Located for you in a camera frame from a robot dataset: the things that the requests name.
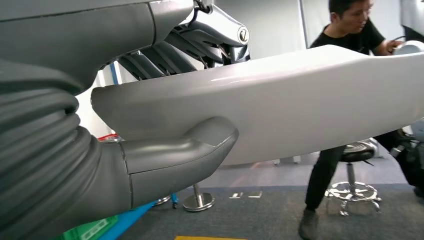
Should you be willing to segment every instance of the man's arm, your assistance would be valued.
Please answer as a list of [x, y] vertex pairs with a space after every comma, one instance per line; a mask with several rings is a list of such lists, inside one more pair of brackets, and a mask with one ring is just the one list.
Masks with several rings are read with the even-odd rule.
[[402, 41], [387, 41], [377, 30], [376, 26], [374, 26], [371, 20], [368, 20], [367, 25], [368, 26], [366, 31], [369, 40], [369, 46], [375, 56], [390, 56], [392, 55], [393, 49], [402, 44]]

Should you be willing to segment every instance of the man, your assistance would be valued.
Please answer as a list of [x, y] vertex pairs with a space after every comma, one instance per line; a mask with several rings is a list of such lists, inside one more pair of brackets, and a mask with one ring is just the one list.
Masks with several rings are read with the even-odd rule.
[[[376, 56], [391, 55], [393, 49], [402, 42], [386, 41], [379, 33], [368, 18], [372, 6], [370, 0], [329, 0], [331, 23], [324, 28], [311, 48], [336, 45], [366, 55], [369, 55], [370, 51]], [[375, 139], [390, 151], [399, 145], [402, 137], [404, 133], [399, 129], [377, 136]], [[321, 151], [313, 167], [306, 192], [306, 208], [298, 230], [304, 240], [315, 240], [318, 237], [318, 216], [315, 209], [324, 197], [345, 147]], [[397, 161], [409, 184], [417, 186], [413, 169], [406, 162], [405, 151], [397, 157]], [[423, 195], [420, 188], [416, 187], [414, 191], [418, 196]]]

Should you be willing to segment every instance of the shoe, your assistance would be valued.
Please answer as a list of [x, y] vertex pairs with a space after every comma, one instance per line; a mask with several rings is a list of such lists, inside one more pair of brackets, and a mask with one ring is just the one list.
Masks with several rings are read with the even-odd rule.
[[415, 195], [416, 195], [417, 197], [424, 198], [424, 191], [423, 191], [421, 188], [419, 188], [419, 187], [415, 187], [415, 188], [413, 189], [413, 192], [415, 193]]
[[299, 236], [303, 240], [316, 240], [318, 238], [318, 215], [316, 212], [305, 209], [299, 224]]

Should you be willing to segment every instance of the green object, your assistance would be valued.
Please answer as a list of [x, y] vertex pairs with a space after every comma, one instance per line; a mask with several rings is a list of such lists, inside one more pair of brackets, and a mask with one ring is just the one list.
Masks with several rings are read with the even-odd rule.
[[118, 222], [118, 215], [86, 223], [68, 230], [54, 240], [97, 240]]

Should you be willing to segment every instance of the black pants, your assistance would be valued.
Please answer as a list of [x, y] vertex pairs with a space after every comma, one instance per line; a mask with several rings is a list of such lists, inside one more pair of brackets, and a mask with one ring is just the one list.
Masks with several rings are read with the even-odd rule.
[[[384, 148], [390, 151], [399, 145], [399, 131], [392, 131], [380, 136], [374, 137]], [[310, 174], [309, 184], [306, 191], [306, 207], [310, 210], [317, 209], [323, 200], [324, 194], [330, 184], [336, 171], [337, 163], [343, 156], [346, 146], [339, 146], [321, 151], [316, 164], [313, 166]], [[412, 186], [417, 186], [416, 169], [411, 163], [406, 161], [406, 151], [397, 156], [396, 160], [405, 175], [406, 180]]]

